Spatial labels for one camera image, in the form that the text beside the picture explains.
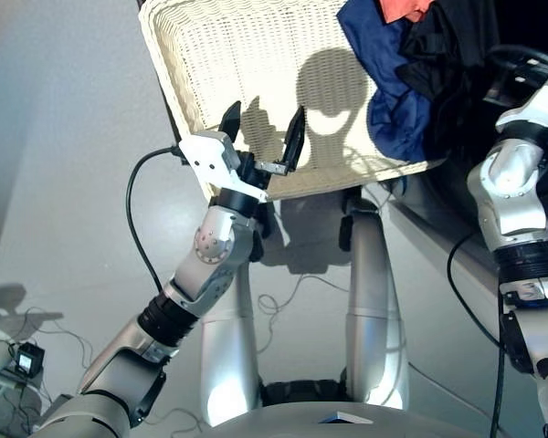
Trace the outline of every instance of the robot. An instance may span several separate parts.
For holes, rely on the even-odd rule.
[[[486,245],[499,265],[500,294],[509,309],[501,315],[501,345],[513,366],[535,379],[548,438],[548,221],[536,193],[541,162],[548,158],[548,58],[524,54],[516,47],[500,47],[492,55],[504,67],[511,64],[512,70],[521,71],[525,79],[540,82],[525,104],[500,116],[499,139],[469,174],[467,185],[479,208]],[[237,104],[224,116],[218,132],[199,132],[180,142],[199,181],[212,183],[221,192],[196,229],[191,251],[163,291],[95,359],[79,394],[56,410],[33,437],[129,436],[150,412],[166,379],[163,367],[175,358],[192,327],[210,314],[229,288],[245,287],[248,261],[259,258],[258,205],[267,200],[271,174],[286,175],[296,169],[305,118],[299,109],[292,119],[282,160],[257,162],[251,153],[234,149],[238,114]],[[347,316],[344,398],[259,408],[255,366],[251,358],[240,360],[237,371],[245,409],[201,436],[396,437],[411,432],[474,436],[401,410],[407,404],[406,354],[389,352],[393,337],[397,341],[403,334],[381,221],[376,208],[358,196],[347,199],[344,210],[355,289]],[[244,305],[237,303],[236,308]],[[219,326],[214,335],[242,329],[236,326],[245,324],[242,319],[232,319],[233,326]],[[212,348],[218,350],[219,337],[213,342]],[[243,359],[247,344],[219,354]],[[397,372],[386,377],[388,362]],[[391,390],[380,397],[373,389],[381,379],[389,381]],[[392,402],[385,403],[390,397]]]

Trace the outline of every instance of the blue cloth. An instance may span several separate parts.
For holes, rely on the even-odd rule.
[[[406,20],[384,24],[373,0],[349,0],[337,18],[353,52],[377,85],[367,108],[367,129],[375,146],[386,157],[424,161],[422,141],[430,102],[395,74],[407,62],[398,55]]]

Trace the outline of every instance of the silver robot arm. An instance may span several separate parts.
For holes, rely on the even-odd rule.
[[[195,232],[191,251],[163,291],[93,361],[79,394],[55,411],[33,437],[128,437],[163,387],[163,366],[249,260],[258,203],[268,198],[264,190],[272,173],[296,170],[305,118],[300,107],[290,123],[281,162],[256,162],[253,154],[235,151],[231,140],[239,129],[239,106],[237,102],[227,111],[219,132],[203,131],[179,143],[199,182],[221,189]]]
[[[502,114],[497,128],[500,139],[468,187],[511,310],[501,336],[514,367],[536,379],[548,437],[548,221],[536,193],[548,145],[548,79],[522,107]]]

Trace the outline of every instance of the white wicker basket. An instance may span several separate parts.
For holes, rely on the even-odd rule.
[[[297,106],[307,111],[299,169],[273,177],[272,199],[339,190],[422,172],[382,155],[369,138],[375,85],[337,22],[344,0],[148,0],[140,13],[154,67],[182,135],[214,129],[242,102],[236,148],[281,158]],[[206,187],[205,194],[213,192]]]

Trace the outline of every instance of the electrical cord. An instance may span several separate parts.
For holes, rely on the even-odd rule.
[[[501,333],[501,315],[503,315],[503,299],[501,292],[497,294],[497,311]],[[500,428],[501,400],[503,398],[503,381],[505,377],[505,351],[503,348],[503,339],[500,336],[500,347],[498,350],[497,362],[497,383],[495,385],[495,402],[493,403],[493,416],[491,417],[490,438],[497,436]]]
[[[81,368],[86,370],[90,366],[90,364],[93,362],[93,345],[91,344],[91,342],[89,342],[87,339],[83,338],[82,336],[70,330],[67,330],[66,328],[61,327],[61,325],[57,321],[50,321],[50,322],[52,322],[55,325],[55,327],[58,328],[58,330],[49,331],[49,330],[43,330],[42,328],[37,327],[33,323],[33,321],[28,318],[31,310],[39,310],[41,312],[48,313],[43,308],[39,308],[37,306],[28,308],[24,313],[22,327],[12,338],[16,339],[21,333],[23,333],[25,331],[26,324],[29,324],[38,333],[44,333],[46,335],[69,335],[72,338],[74,338],[81,346]]]
[[[461,246],[465,242],[467,242],[474,234],[475,233],[466,235],[465,237],[460,239],[450,250],[450,254],[448,255],[448,260],[447,260],[447,279],[448,279],[448,283],[450,284],[450,287],[453,289],[453,292],[457,296],[459,303],[462,305],[462,307],[465,308],[465,311],[467,312],[469,317],[473,320],[473,322],[479,328],[481,333],[483,333],[483,335],[485,335],[485,337],[498,349],[498,366],[497,366],[497,378],[496,378],[496,384],[495,384],[495,401],[493,403],[493,414],[491,415],[491,426],[490,426],[490,438],[495,438],[497,436],[497,431],[500,428],[499,422],[500,422],[500,414],[501,414],[501,400],[503,397],[503,381],[505,376],[505,346],[503,345],[503,340],[501,339],[501,336],[500,336],[500,340],[497,341],[483,326],[483,324],[481,324],[481,321],[479,321],[479,319],[475,316],[475,314],[470,309],[465,299],[458,292],[457,286],[455,285],[455,282],[453,280],[452,273],[451,273],[452,262],[455,257],[455,254],[457,253],[458,249],[461,248]],[[503,299],[501,297],[501,293],[499,290],[497,294],[497,313],[498,313],[498,321],[499,321],[499,328],[500,328],[500,334],[501,334],[501,315],[503,315]]]
[[[282,304],[279,304],[276,298],[274,298],[270,294],[260,294],[258,296],[258,309],[264,314],[269,315],[270,318],[268,320],[268,332],[269,332],[269,338],[266,341],[266,344],[264,347],[258,350],[258,354],[262,354],[264,351],[266,351],[270,344],[272,343],[272,340],[274,339],[274,323],[276,322],[276,318],[279,315],[279,313],[284,310],[284,308],[292,302],[292,300],[296,297],[296,293],[299,291],[300,283],[302,283],[306,279],[315,279],[319,280],[322,283],[333,287],[337,290],[340,290],[342,292],[349,292],[348,289],[345,289],[343,287],[339,287],[331,283],[330,281],[325,280],[324,278],[321,278],[319,276],[312,276],[312,275],[300,275],[298,281],[296,282],[296,285],[294,286],[294,289],[290,293],[290,296],[284,301]],[[268,300],[271,305],[266,304],[265,300]]]
[[[316,279],[318,281],[321,281],[322,283],[324,283],[324,284],[326,284],[330,287],[333,287],[336,290],[339,290],[339,291],[342,291],[342,292],[349,292],[348,289],[346,289],[344,287],[339,287],[337,285],[334,285],[332,282],[330,282],[330,281],[328,281],[324,278],[321,278],[320,276],[301,275],[299,277],[299,280],[297,281],[295,287],[292,289],[292,292],[290,293],[290,296],[282,304],[279,304],[278,301],[276,300],[276,298],[274,298],[272,295],[269,295],[269,294],[259,295],[258,296],[258,309],[264,315],[269,315],[270,319],[269,319],[269,340],[267,341],[266,345],[258,351],[258,354],[264,352],[272,342],[272,338],[273,338],[273,335],[274,335],[274,333],[273,333],[273,324],[275,322],[276,316],[292,302],[292,300],[296,297],[296,294],[299,290],[300,283],[302,281],[304,281],[305,279],[308,279],[308,278],[312,278],[312,279]],[[502,304],[501,301],[498,302],[498,311],[500,310],[500,305],[501,305],[501,311],[502,311],[503,304]],[[471,403],[470,401],[467,401],[466,399],[464,399],[463,397],[461,397],[460,395],[455,393],[450,388],[448,388],[448,387],[444,386],[443,384],[439,383],[438,381],[432,379],[430,376],[428,376],[426,373],[424,373],[421,369],[419,369],[413,362],[409,361],[408,365],[412,370],[414,370],[416,373],[418,373],[418,375],[420,377],[422,377],[423,379],[425,379],[426,381],[428,381],[429,383],[434,385],[437,389],[443,391],[444,393],[446,393],[446,395],[448,395],[452,399],[456,400],[457,402],[461,403],[466,408],[468,408],[468,409],[484,416],[489,421],[491,421],[491,424],[496,424],[496,431],[499,430],[505,438],[511,438],[511,435],[499,425],[499,412],[501,410],[501,397],[498,396],[498,393],[500,393],[500,391],[502,391],[502,386],[503,386],[503,366],[501,366],[501,379],[499,379],[499,377],[498,377],[495,407],[494,407],[494,410],[493,410],[493,414],[490,415],[490,414],[486,413],[484,410],[482,410],[479,406]]]
[[[165,153],[172,153],[173,151],[175,151],[174,146],[171,148],[162,148],[157,151],[152,151],[144,155],[140,160],[138,160],[138,162],[132,169],[132,173],[130,174],[130,179],[128,180],[128,186],[126,187],[126,219],[128,220],[128,227],[130,228],[130,234],[132,235],[132,239],[134,243],[136,244],[136,248],[138,249],[138,253],[140,254],[140,257],[142,258],[142,261],[148,268],[148,272],[150,272],[150,275],[153,278],[154,285],[156,286],[156,289],[158,290],[158,292],[161,292],[163,290],[163,285],[161,284],[161,281],[156,275],[154,266],[150,262],[150,259],[148,258],[148,256],[146,255],[146,251],[144,251],[144,248],[142,247],[142,243],[140,242],[140,239],[138,238],[138,234],[136,233],[136,228],[134,227],[134,221],[132,219],[132,187],[134,186],[134,180],[136,179],[136,175],[138,175],[138,171],[147,161],[149,161],[151,158],[157,157],[159,155],[163,155]]]
[[[191,427],[186,427],[183,429],[175,429],[171,432],[171,438],[174,438],[179,433],[189,433],[192,431],[199,431],[200,433],[203,433],[203,429],[201,428],[201,424],[203,423],[203,420],[200,420],[194,413],[191,411],[185,409],[185,408],[172,408],[169,412],[167,412],[165,415],[158,416],[153,413],[155,417],[157,417],[159,420],[155,422],[151,422],[150,420],[144,420],[144,422],[148,425],[155,426],[157,424],[160,424],[162,422],[165,422],[168,417],[170,417],[173,413],[180,412],[184,413],[187,417],[191,418],[195,425]]]
[[[479,415],[482,415],[483,417],[487,418],[489,421],[492,419],[492,415],[487,413],[485,410],[481,409],[479,406],[471,403],[470,401],[464,399],[460,395],[458,395],[453,390],[447,388],[443,384],[439,383],[432,377],[428,376],[426,373],[424,373],[421,369],[419,369],[414,363],[408,362],[408,365],[410,366],[411,370],[414,370],[420,377],[422,377],[424,380],[428,381],[431,385],[436,387],[437,389],[443,391],[448,395],[450,398],[456,400],[457,402],[461,403],[466,408],[474,411],[475,413],[478,413]],[[504,438],[511,438],[511,435],[505,431],[501,426],[499,426],[501,434],[504,436]]]
[[[485,335],[485,337],[493,344],[496,348],[501,348],[500,343],[489,333],[489,331],[481,324],[481,321],[475,316],[469,305],[467,304],[467,301],[460,295],[458,292],[457,286],[455,285],[455,281],[453,280],[452,276],[452,264],[453,259],[455,258],[455,254],[457,253],[458,249],[461,248],[461,246],[467,242],[475,233],[471,233],[469,235],[466,235],[462,239],[460,239],[458,242],[455,243],[453,248],[450,250],[450,253],[448,254],[448,260],[447,260],[447,279],[448,283],[450,284],[450,288],[453,289],[453,292],[455,293],[455,296],[457,297],[458,302],[461,304],[461,306],[465,309],[471,320],[475,323],[475,325],[478,327],[478,329]]]

